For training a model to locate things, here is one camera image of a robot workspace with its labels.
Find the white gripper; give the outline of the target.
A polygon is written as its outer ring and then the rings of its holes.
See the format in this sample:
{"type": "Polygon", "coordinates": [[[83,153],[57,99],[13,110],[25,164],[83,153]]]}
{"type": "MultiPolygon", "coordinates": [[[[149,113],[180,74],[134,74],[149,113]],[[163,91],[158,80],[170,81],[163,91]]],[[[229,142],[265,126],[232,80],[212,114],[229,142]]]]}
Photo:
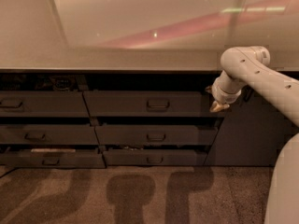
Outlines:
{"type": "Polygon", "coordinates": [[[207,86],[205,88],[205,92],[210,94],[212,93],[214,99],[216,100],[212,103],[211,107],[209,108],[209,111],[211,113],[217,113],[228,109],[230,107],[229,104],[234,103],[237,100],[237,98],[241,95],[241,91],[236,91],[233,93],[225,91],[221,87],[221,82],[218,78],[214,81],[212,86],[207,86]]]}

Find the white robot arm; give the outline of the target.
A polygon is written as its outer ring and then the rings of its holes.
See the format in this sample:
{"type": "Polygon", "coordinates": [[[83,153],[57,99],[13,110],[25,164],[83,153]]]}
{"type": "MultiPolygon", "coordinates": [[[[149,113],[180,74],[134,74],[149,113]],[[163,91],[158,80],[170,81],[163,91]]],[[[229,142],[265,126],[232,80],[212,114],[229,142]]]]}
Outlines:
{"type": "MultiPolygon", "coordinates": [[[[214,101],[210,111],[230,107],[245,86],[299,126],[299,80],[269,68],[264,47],[234,47],[221,55],[222,72],[206,88],[214,101]]],[[[264,224],[299,224],[299,133],[281,149],[271,179],[264,224]]]]}

